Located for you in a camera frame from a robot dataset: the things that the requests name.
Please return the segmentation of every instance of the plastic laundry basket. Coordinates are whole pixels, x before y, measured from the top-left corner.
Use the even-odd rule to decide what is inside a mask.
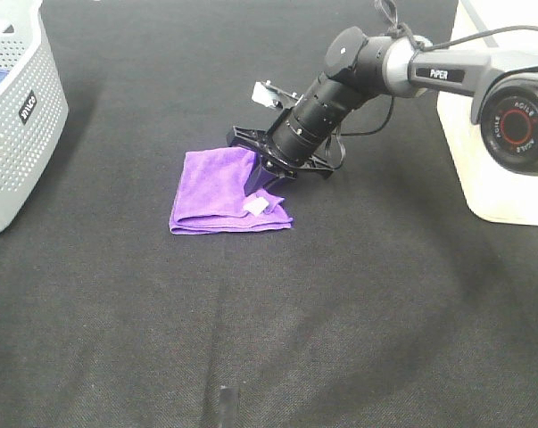
[[[37,183],[68,105],[40,19],[42,0],[0,0],[0,232]]]

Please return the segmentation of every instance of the black fabric surface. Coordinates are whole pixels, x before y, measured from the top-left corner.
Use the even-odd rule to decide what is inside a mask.
[[[448,39],[457,0],[401,0]],[[173,236],[186,151],[267,128],[369,0],[46,1],[65,132],[0,235],[0,427],[538,427],[538,227],[464,200],[435,94],[279,189],[294,229]],[[381,123],[389,100],[343,130]]]

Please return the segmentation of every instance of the robotic arm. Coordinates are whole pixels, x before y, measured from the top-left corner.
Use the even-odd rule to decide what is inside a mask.
[[[378,95],[413,98],[427,89],[473,97],[471,122],[481,125],[493,158],[515,172],[538,174],[538,51],[451,51],[424,37],[367,37],[352,27],[330,45],[323,72],[300,98],[269,82],[257,89],[283,111],[268,131],[228,133],[229,145],[257,153],[247,195],[298,172],[328,177],[336,167],[315,151],[351,111]]]

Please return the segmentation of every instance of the towel label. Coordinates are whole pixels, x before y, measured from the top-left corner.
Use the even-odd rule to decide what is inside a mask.
[[[261,196],[253,201],[246,203],[243,206],[243,210],[249,211],[255,217],[258,217],[269,205],[269,201],[267,201]]]
[[[35,107],[37,107],[37,98],[35,97],[35,93],[33,91],[30,91],[30,94],[25,100],[25,103],[19,110],[19,117],[21,118],[23,125],[27,125],[30,115],[35,110]]]

